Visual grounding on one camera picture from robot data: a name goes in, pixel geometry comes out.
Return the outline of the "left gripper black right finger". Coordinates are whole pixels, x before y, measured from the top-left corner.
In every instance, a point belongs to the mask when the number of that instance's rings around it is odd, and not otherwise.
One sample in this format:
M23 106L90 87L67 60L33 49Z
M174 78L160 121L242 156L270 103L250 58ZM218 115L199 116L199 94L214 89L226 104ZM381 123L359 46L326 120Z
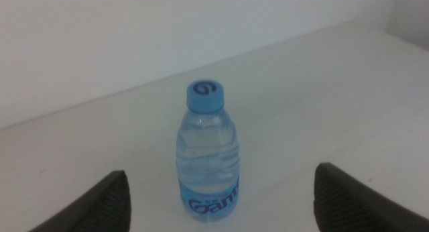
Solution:
M428 232L427 218L331 163L321 163L315 170L313 210L320 231Z

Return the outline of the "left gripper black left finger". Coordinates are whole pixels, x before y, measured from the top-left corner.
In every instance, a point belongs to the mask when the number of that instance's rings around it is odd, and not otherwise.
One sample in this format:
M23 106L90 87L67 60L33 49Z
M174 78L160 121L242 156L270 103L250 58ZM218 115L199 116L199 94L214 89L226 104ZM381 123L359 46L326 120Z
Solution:
M127 175L112 171L82 196L33 231L128 232L131 195Z

